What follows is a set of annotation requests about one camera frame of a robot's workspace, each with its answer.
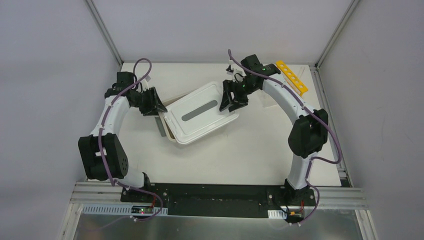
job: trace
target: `yellow tool holder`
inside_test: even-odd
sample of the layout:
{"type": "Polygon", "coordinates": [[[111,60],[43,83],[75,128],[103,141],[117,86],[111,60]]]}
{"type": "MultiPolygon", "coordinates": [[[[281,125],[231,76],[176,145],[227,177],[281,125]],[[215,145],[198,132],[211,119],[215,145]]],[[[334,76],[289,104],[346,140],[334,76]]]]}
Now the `yellow tool holder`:
{"type": "Polygon", "coordinates": [[[292,72],[292,70],[290,70],[290,68],[283,61],[280,60],[275,62],[275,65],[288,78],[287,83],[297,94],[302,97],[302,95],[308,91],[308,88],[305,86],[305,84],[295,75],[294,72],[292,72]]]}

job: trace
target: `silver metal edge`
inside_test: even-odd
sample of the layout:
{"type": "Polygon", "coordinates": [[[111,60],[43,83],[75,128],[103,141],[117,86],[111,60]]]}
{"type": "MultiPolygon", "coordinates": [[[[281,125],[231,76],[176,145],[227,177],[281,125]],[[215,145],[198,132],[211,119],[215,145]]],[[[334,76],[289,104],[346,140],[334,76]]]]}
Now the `silver metal edge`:
{"type": "Polygon", "coordinates": [[[80,215],[83,211],[83,204],[70,203],[68,205],[65,218],[60,228],[59,240],[73,240],[77,231],[80,215]]]}
{"type": "MultiPolygon", "coordinates": [[[[335,125],[334,125],[331,105],[330,105],[330,102],[327,98],[323,82],[321,81],[320,73],[317,71],[317,69],[314,66],[309,66],[309,69],[310,69],[310,73],[312,75],[313,84],[315,85],[316,94],[318,95],[318,102],[321,105],[321,107],[323,107],[325,110],[327,110],[327,112],[328,112],[328,125],[334,131],[335,136],[337,138],[339,138],[339,136],[337,135],[337,130],[336,130],[335,125]]],[[[336,150],[336,146],[334,145],[334,142],[333,142],[332,139],[330,140],[330,143],[331,143],[331,146],[332,146],[333,155],[334,155],[334,157],[336,157],[337,156],[337,150],[336,150]]],[[[354,182],[352,181],[351,175],[349,174],[349,169],[348,169],[348,166],[346,165],[345,158],[346,158],[345,156],[342,156],[341,163],[337,167],[340,168],[340,169],[344,169],[344,171],[346,172],[346,175],[347,175],[347,180],[349,181],[350,185],[352,187],[354,187],[354,182]]]]}
{"type": "Polygon", "coordinates": [[[109,31],[106,28],[106,25],[103,22],[102,17],[100,16],[100,13],[96,8],[96,5],[94,4],[93,0],[84,0],[84,2],[91,13],[91,16],[93,17],[93,20],[97,25],[100,34],[103,36],[107,47],[109,48],[118,65],[121,67],[124,61],[122,60],[121,55],[118,52],[117,46],[114,44],[114,41],[112,40],[112,37],[109,34],[109,31]]]}
{"type": "Polygon", "coordinates": [[[363,240],[378,240],[371,213],[369,210],[355,210],[357,222],[363,240]]]}
{"type": "MultiPolygon", "coordinates": [[[[318,187],[320,209],[367,210],[368,203],[361,188],[318,187]]],[[[122,188],[104,182],[77,182],[72,193],[72,204],[148,205],[149,202],[121,202],[122,188]]]]}
{"type": "Polygon", "coordinates": [[[339,24],[335,28],[334,33],[332,34],[330,40],[328,41],[327,45],[324,48],[324,51],[321,53],[321,56],[319,56],[318,62],[316,63],[317,70],[320,69],[321,65],[323,64],[324,60],[327,58],[330,50],[333,48],[334,43],[337,41],[337,39],[340,36],[340,33],[345,28],[346,23],[349,21],[349,18],[354,13],[356,7],[358,6],[359,2],[361,0],[352,0],[347,7],[346,12],[344,13],[343,17],[341,18],[339,24]]]}

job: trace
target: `purple cable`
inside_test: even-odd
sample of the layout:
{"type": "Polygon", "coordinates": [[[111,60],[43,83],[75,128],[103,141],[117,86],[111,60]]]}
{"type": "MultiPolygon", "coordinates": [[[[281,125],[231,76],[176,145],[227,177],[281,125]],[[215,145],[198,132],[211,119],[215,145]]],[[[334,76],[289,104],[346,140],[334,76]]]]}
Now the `purple cable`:
{"type": "Polygon", "coordinates": [[[109,222],[108,224],[103,225],[103,226],[98,227],[98,228],[95,228],[95,229],[87,229],[87,228],[85,228],[85,227],[80,227],[80,228],[81,228],[82,230],[86,231],[86,232],[97,232],[97,231],[100,231],[100,230],[102,230],[102,229],[105,229],[105,228],[109,227],[110,225],[112,225],[112,224],[114,224],[114,223],[116,223],[116,222],[118,222],[118,221],[120,221],[120,220],[122,220],[122,219],[125,219],[125,218],[128,218],[128,216],[121,216],[121,217],[118,217],[117,219],[115,219],[115,220],[113,220],[113,221],[109,222]]]}
{"type": "MultiPolygon", "coordinates": [[[[107,109],[106,109],[106,111],[104,112],[103,119],[101,120],[101,125],[102,125],[102,126],[104,126],[104,125],[105,125],[106,119],[108,118],[108,114],[109,114],[109,112],[110,112],[110,110],[111,110],[111,108],[112,108],[112,105],[113,105],[113,104],[114,104],[114,103],[118,100],[118,98],[119,98],[119,97],[121,97],[121,96],[122,96],[124,93],[126,93],[128,90],[132,89],[134,86],[136,86],[137,84],[139,84],[139,83],[140,83],[143,79],[145,79],[145,78],[149,75],[150,71],[152,70],[152,62],[151,62],[149,59],[147,59],[147,58],[140,58],[139,60],[137,60],[137,61],[135,62],[135,64],[134,64],[134,68],[133,68],[133,70],[132,70],[132,73],[133,73],[134,75],[136,75],[136,67],[137,67],[137,64],[138,64],[139,62],[143,61],[143,60],[147,61],[147,62],[148,62],[148,64],[149,64],[149,67],[148,67],[147,72],[146,72],[146,73],[145,73],[145,74],[144,74],[144,75],[143,75],[143,76],[142,76],[139,80],[135,81],[133,84],[131,84],[131,85],[129,85],[128,87],[126,87],[124,90],[122,90],[120,93],[118,93],[118,94],[115,96],[115,98],[113,98],[113,100],[112,100],[112,102],[111,102],[110,106],[108,106],[108,107],[107,107],[107,109]]],[[[154,193],[154,192],[150,192],[150,191],[146,191],[146,190],[143,190],[143,189],[138,189],[138,188],[136,188],[136,187],[128,186],[128,185],[122,184],[122,183],[120,183],[119,181],[117,181],[117,180],[114,180],[114,179],[113,179],[112,174],[111,174],[111,170],[109,169],[108,162],[106,161],[105,152],[103,151],[103,144],[102,144],[102,138],[101,138],[102,133],[103,133],[103,127],[100,127],[100,128],[98,129],[98,149],[100,150],[101,159],[102,159],[102,161],[103,161],[104,168],[105,168],[105,170],[106,170],[107,177],[109,178],[110,184],[112,184],[112,186],[115,186],[115,184],[118,184],[119,186],[121,186],[121,187],[123,187],[123,188],[126,188],[126,189],[128,189],[128,188],[129,188],[129,189],[131,189],[131,190],[135,190],[135,191],[138,191],[138,192],[141,192],[141,193],[149,194],[149,195],[152,195],[152,196],[154,196],[154,197],[158,198],[158,199],[159,199],[159,202],[160,202],[160,209],[159,209],[159,211],[157,211],[156,213],[154,213],[153,215],[151,215],[151,216],[149,216],[149,217],[147,217],[147,218],[139,219],[138,221],[139,221],[139,222],[142,222],[142,221],[148,221],[148,220],[152,219],[153,217],[155,217],[156,215],[158,215],[159,213],[161,213],[161,212],[162,212],[162,208],[164,207],[164,202],[162,201],[161,197],[159,197],[159,196],[158,196],[156,193],[154,193]]],[[[109,226],[110,224],[113,224],[113,223],[115,223],[115,222],[117,222],[117,220],[116,220],[116,221],[113,221],[113,222],[111,222],[111,223],[109,223],[109,224],[107,224],[106,226],[109,226]]]]}
{"type": "Polygon", "coordinates": [[[106,169],[107,177],[109,178],[109,181],[110,181],[110,183],[112,184],[113,187],[115,186],[115,181],[114,181],[114,178],[112,177],[111,170],[109,169],[108,162],[106,161],[105,152],[103,151],[103,145],[102,145],[103,127],[102,126],[105,125],[106,119],[108,118],[108,114],[109,114],[109,112],[111,111],[111,108],[112,108],[111,105],[113,105],[116,102],[116,100],[118,100],[118,98],[122,96],[122,94],[124,94],[128,90],[132,89],[134,86],[139,84],[143,79],[145,79],[149,75],[150,71],[152,70],[152,62],[147,58],[140,58],[138,61],[136,61],[135,64],[134,64],[134,68],[132,70],[132,73],[134,75],[136,74],[137,64],[139,62],[143,61],[143,60],[146,60],[149,64],[149,68],[148,68],[147,72],[138,81],[136,81],[133,84],[126,87],[124,90],[122,90],[120,93],[118,93],[118,95],[116,95],[115,98],[113,98],[112,102],[110,103],[110,106],[108,106],[106,108],[106,111],[104,112],[103,119],[101,120],[101,127],[99,127],[99,129],[98,129],[98,149],[100,150],[101,160],[103,161],[104,168],[106,169]]]}
{"type": "Polygon", "coordinates": [[[143,190],[143,189],[139,189],[139,188],[136,188],[136,187],[133,187],[133,186],[128,186],[128,185],[122,184],[120,182],[117,182],[117,184],[119,186],[123,187],[123,188],[135,190],[135,191],[138,191],[138,192],[141,192],[141,193],[144,193],[144,194],[150,194],[150,195],[156,197],[157,199],[159,199],[159,202],[160,202],[159,211],[153,213],[149,217],[139,218],[137,221],[139,221],[139,222],[149,221],[150,219],[152,219],[153,217],[155,217],[156,215],[158,215],[158,214],[160,214],[162,212],[162,209],[164,208],[164,202],[162,201],[161,197],[159,197],[159,195],[157,195],[156,193],[151,192],[151,191],[146,191],[146,190],[143,190]]]}
{"type": "Polygon", "coordinates": [[[331,130],[331,128],[324,121],[322,121],[311,110],[309,110],[304,105],[304,102],[300,99],[300,97],[298,95],[296,95],[295,92],[293,90],[291,90],[287,85],[284,85],[281,81],[279,81],[279,80],[277,80],[275,78],[272,78],[270,76],[267,76],[267,75],[263,75],[263,74],[254,72],[254,71],[252,71],[252,70],[244,67],[243,65],[241,65],[238,61],[236,61],[234,59],[233,55],[231,54],[231,49],[228,49],[228,56],[229,56],[229,59],[230,60],[232,60],[237,66],[239,66],[240,68],[242,68],[244,71],[246,71],[248,73],[251,73],[251,74],[253,74],[255,76],[258,76],[258,77],[261,77],[261,78],[264,78],[264,79],[271,80],[271,81],[273,81],[273,82],[281,85],[285,90],[287,90],[294,97],[294,99],[296,99],[296,101],[300,104],[300,106],[309,115],[311,115],[315,120],[317,120],[320,124],[322,124],[325,129],[327,129],[327,131],[330,133],[332,139],[334,140],[334,144],[335,144],[335,147],[337,149],[337,161],[331,161],[331,160],[325,159],[325,158],[320,157],[320,156],[313,156],[313,157],[310,158],[309,165],[307,166],[305,181],[306,181],[306,183],[307,183],[307,185],[309,187],[313,188],[316,191],[316,204],[315,204],[315,207],[313,208],[313,210],[309,213],[309,215],[307,217],[305,217],[302,221],[299,222],[299,224],[300,223],[304,223],[305,220],[308,219],[315,212],[315,210],[318,208],[318,204],[320,203],[320,191],[318,190],[318,188],[316,186],[310,184],[309,181],[308,181],[309,173],[310,173],[311,168],[312,168],[312,161],[315,160],[315,159],[318,159],[318,160],[324,161],[324,162],[329,163],[329,164],[339,164],[342,161],[342,148],[340,146],[339,140],[337,139],[336,134],[333,132],[333,130],[331,130]]]}

